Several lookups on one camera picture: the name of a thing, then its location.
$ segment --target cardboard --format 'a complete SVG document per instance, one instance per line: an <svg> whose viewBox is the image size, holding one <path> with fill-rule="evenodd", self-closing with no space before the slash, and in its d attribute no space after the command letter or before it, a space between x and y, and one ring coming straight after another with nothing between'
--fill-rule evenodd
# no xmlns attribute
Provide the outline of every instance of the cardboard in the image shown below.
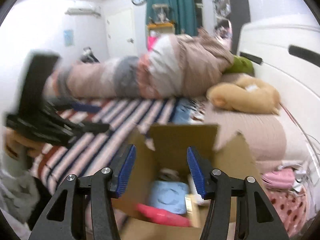
<svg viewBox="0 0 320 240"><path fill-rule="evenodd" d="M214 168L221 169L230 177L244 179L253 176L260 185L260 174L251 157L249 147L242 134L237 134L223 149L212 151L217 134L216 125L153 125L149 135L155 150L145 144L145 136L134 130L128 143L136 146L137 157L128 182L127 190L119 199L113 199L113 207L130 216L121 230L122 240L148 239L199 239L208 213L207 207L200 207L201 228L180 228L147 222L135 210L137 203L148 204L151 184L157 180L161 168L179 172L183 182L188 183L190 170L187 164L187 148L195 146L199 153L208 159ZM236 198L231 200L230 222L236 220Z"/></svg>

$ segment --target rolled blanket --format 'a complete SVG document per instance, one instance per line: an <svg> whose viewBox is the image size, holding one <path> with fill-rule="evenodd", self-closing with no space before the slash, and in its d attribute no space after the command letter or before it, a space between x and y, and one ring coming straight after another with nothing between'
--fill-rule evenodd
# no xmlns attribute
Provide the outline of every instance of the rolled blanket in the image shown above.
<svg viewBox="0 0 320 240"><path fill-rule="evenodd" d="M140 58L76 62L56 70L48 84L57 96L75 98L197 97L232 64L233 55L206 32L199 37L164 35Z"/></svg>

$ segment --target teal curtain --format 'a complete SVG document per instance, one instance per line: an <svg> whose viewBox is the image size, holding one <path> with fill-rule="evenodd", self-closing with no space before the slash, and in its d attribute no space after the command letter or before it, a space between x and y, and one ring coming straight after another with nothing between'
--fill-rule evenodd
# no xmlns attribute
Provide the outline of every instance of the teal curtain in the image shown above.
<svg viewBox="0 0 320 240"><path fill-rule="evenodd" d="M196 5L194 0L147 0L146 24L150 17L155 20L156 14L152 9L155 3L169 5L169 20L176 23L176 34L186 33L190 36L197 35Z"/></svg>

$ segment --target human hand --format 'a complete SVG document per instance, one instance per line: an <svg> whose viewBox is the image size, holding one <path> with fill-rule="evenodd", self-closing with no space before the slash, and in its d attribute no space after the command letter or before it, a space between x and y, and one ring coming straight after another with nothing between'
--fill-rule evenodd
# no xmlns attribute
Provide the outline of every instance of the human hand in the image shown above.
<svg viewBox="0 0 320 240"><path fill-rule="evenodd" d="M11 128L6 128L4 141L4 150L6 154L16 160L19 158L19 153L22 149L22 146L28 148L28 155L32 158L36 158L39 154L41 154L44 146L43 142L35 142L27 139Z"/></svg>

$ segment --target light blue cloth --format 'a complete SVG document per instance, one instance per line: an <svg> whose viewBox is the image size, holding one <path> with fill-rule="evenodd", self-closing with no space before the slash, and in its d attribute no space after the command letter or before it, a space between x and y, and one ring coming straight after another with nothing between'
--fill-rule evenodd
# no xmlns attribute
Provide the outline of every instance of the light blue cloth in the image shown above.
<svg viewBox="0 0 320 240"><path fill-rule="evenodd" d="M175 214L187 212L185 195L189 187L182 182L155 181L152 185L149 205Z"/></svg>
<svg viewBox="0 0 320 240"><path fill-rule="evenodd" d="M175 124L190 123L190 114L197 111L196 102L188 98L180 98L172 122Z"/></svg>

